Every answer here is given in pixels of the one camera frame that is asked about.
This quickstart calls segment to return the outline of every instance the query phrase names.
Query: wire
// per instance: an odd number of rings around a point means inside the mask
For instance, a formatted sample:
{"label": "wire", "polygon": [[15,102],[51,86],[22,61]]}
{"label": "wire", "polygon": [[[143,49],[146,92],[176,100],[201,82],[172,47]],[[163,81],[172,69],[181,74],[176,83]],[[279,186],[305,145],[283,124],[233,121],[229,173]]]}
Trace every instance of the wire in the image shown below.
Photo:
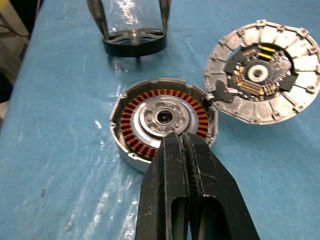
{"label": "wire", "polygon": [[0,27],[8,29],[10,32],[13,32],[14,34],[18,35],[19,37],[22,37],[22,38],[29,38],[30,37],[30,35],[21,35],[21,34],[17,33],[15,30],[13,30],[12,28],[10,28],[10,27],[8,27],[6,25],[0,24]]}

